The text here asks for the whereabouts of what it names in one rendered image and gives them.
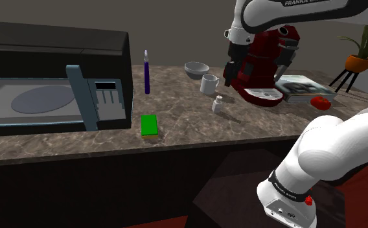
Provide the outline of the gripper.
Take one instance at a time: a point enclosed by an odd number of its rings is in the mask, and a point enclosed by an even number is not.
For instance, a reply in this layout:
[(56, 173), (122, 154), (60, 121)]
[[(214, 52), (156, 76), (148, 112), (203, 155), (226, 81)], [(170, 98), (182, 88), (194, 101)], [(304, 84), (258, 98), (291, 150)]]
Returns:
[(231, 86), (231, 80), (236, 77), (236, 65), (242, 65), (249, 50), (249, 45), (238, 45), (233, 42), (229, 42), (228, 56), (230, 60), (226, 63), (224, 74), (225, 83), (227, 87)]

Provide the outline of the white mug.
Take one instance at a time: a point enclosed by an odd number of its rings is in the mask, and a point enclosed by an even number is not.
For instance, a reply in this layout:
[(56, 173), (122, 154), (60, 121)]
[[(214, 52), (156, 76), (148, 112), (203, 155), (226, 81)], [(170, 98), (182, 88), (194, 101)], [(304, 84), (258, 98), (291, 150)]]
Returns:
[(205, 95), (212, 95), (218, 87), (220, 79), (212, 74), (202, 76), (200, 91)]

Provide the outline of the grey bowl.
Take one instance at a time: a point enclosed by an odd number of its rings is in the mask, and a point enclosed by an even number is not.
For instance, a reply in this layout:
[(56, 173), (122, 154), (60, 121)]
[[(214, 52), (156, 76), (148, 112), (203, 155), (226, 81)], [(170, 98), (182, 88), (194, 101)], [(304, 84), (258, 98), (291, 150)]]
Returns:
[(209, 72), (210, 67), (201, 62), (187, 62), (184, 69), (189, 78), (200, 80), (203, 75)]

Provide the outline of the small white shaker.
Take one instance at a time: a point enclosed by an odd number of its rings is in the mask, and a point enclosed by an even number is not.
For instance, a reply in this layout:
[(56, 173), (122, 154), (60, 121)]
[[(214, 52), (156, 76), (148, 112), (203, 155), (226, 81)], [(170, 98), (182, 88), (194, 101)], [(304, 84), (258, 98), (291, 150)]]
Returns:
[(222, 108), (222, 96), (217, 95), (215, 100), (213, 101), (212, 111), (214, 113), (219, 113), (221, 111), (221, 108)]

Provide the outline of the red coffee machine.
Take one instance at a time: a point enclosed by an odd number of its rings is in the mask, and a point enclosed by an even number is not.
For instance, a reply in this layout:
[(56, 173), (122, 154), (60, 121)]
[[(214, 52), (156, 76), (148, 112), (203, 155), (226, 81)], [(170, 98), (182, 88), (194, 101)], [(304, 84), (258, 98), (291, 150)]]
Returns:
[(273, 107), (283, 100), (275, 83), (295, 57), (300, 36), (294, 26), (285, 25), (258, 33), (251, 40), (242, 65), (236, 65), (236, 77), (231, 86), (245, 101), (263, 107)]

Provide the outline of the grey book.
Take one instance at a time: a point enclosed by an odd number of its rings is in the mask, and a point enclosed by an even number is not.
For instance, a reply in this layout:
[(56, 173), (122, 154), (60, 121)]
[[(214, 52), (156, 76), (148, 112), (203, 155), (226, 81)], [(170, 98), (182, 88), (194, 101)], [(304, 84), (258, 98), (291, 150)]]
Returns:
[(323, 97), (332, 102), (338, 95), (303, 75), (283, 75), (275, 87), (288, 103), (310, 102), (315, 97)]

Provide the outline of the purple pen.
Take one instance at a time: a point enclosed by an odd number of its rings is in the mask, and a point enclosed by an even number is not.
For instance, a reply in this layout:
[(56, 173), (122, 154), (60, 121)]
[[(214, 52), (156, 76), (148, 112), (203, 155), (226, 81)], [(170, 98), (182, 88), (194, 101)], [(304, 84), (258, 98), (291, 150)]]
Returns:
[(144, 91), (150, 94), (150, 71), (148, 62), (148, 51), (144, 51)]

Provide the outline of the green and yellow sponge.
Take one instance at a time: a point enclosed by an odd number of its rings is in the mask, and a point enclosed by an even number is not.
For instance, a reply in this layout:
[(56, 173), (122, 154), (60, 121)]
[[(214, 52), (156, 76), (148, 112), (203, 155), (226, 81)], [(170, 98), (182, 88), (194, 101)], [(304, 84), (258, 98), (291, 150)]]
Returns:
[(141, 116), (141, 137), (143, 139), (157, 137), (157, 117), (155, 115), (142, 115)]

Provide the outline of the red tomato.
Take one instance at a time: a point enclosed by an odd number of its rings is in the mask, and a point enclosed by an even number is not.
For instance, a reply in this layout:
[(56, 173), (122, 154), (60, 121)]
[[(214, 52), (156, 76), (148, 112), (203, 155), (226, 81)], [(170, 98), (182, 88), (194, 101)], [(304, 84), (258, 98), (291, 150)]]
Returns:
[(310, 100), (310, 103), (313, 107), (322, 111), (328, 110), (331, 107), (331, 103), (323, 97), (314, 97)]

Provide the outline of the potted plant on black stand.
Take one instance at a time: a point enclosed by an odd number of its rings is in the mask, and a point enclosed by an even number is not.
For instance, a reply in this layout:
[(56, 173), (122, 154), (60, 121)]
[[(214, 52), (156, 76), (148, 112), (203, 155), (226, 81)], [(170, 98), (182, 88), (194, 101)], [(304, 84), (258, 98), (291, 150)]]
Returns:
[(332, 87), (342, 76), (346, 75), (335, 90), (335, 93), (337, 93), (347, 82), (347, 80), (352, 76), (351, 82), (345, 90), (345, 92), (348, 93), (355, 83), (356, 79), (358, 78), (359, 74), (368, 70), (368, 25), (365, 25), (363, 27), (362, 38), (359, 43), (356, 40), (347, 36), (338, 36), (338, 38), (339, 40), (351, 41), (358, 48), (358, 53), (348, 56), (345, 61), (344, 70), (329, 84), (329, 86)]

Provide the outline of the black microwave oven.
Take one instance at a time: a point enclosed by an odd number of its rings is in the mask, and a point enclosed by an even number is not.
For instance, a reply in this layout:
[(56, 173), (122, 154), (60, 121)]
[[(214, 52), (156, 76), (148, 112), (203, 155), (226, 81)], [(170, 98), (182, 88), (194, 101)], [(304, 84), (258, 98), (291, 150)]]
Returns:
[(0, 22), (0, 136), (128, 129), (125, 31)]

